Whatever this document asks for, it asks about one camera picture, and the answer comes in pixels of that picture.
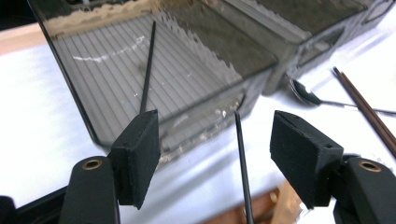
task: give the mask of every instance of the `black rod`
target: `black rod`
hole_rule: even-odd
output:
[[[149,76],[151,74],[152,53],[153,53],[153,50],[154,50],[155,26],[156,26],[156,22],[154,21],[152,23],[151,39],[149,41],[148,65],[146,67],[145,84],[143,86],[142,102],[141,102],[141,105],[140,105],[140,114],[146,112],[146,104],[148,102]]]
[[[241,162],[242,185],[244,187],[245,211],[247,215],[247,223],[253,224],[254,223],[253,212],[251,208],[250,190],[248,186],[247,161],[245,158],[244,139],[242,137],[241,117],[239,116],[238,111],[235,111],[235,122],[236,122],[236,134],[238,136],[239,160]]]

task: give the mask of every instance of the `brown chopstick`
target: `brown chopstick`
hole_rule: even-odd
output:
[[[352,100],[355,102],[358,109],[366,117],[367,121],[372,125],[378,136],[388,147],[389,151],[392,153],[393,157],[396,159],[396,138],[390,132],[388,127],[382,122],[370,105],[364,100],[363,96],[358,92],[355,86],[350,82],[347,76],[338,71],[336,67],[332,69],[336,74],[336,77],[341,82],[347,93],[350,95]]]

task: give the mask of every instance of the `thin black stick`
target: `thin black stick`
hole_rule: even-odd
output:
[[[242,185],[244,187],[245,211],[247,214],[247,223],[253,224],[253,212],[251,208],[250,190],[248,186],[248,169],[245,159],[244,139],[242,137],[241,117],[238,111],[235,111],[236,134],[238,136],[239,160],[241,161]]]
[[[146,104],[148,102],[149,76],[151,74],[152,53],[154,50],[155,26],[156,26],[156,22],[154,21],[152,23],[152,28],[151,28],[151,39],[149,42],[149,52],[148,52],[148,65],[146,67],[145,84],[143,86],[142,102],[140,105],[140,114],[146,112]]]

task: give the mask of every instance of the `white table surface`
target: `white table surface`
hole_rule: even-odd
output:
[[[300,78],[326,100],[351,103],[330,72],[338,66],[372,107],[396,111],[396,9],[370,33],[337,50]],[[105,155],[88,135],[73,97],[47,44],[0,56],[0,194],[17,207],[67,185],[72,167]],[[251,194],[283,181],[270,159],[275,110],[294,113],[345,148],[380,160],[395,171],[396,161],[359,111],[328,105],[307,107],[290,90],[260,97],[243,120]],[[380,116],[396,133],[396,118]],[[243,201],[235,127],[198,146],[158,171],[140,211],[120,208],[122,223],[195,223]],[[334,223],[332,208],[316,208],[299,223]]]

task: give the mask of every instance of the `metal spoon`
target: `metal spoon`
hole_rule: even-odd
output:
[[[336,105],[341,107],[353,107],[356,110],[358,110],[358,108],[355,105],[341,104],[332,101],[322,101],[312,91],[308,90],[303,84],[301,84],[299,81],[295,79],[292,78],[290,79],[290,86],[294,94],[297,96],[297,98],[299,98],[302,102],[308,105],[315,105],[315,106]],[[374,111],[383,115],[388,115],[393,117],[396,116],[396,112],[393,111],[381,110],[381,109],[374,109]]]

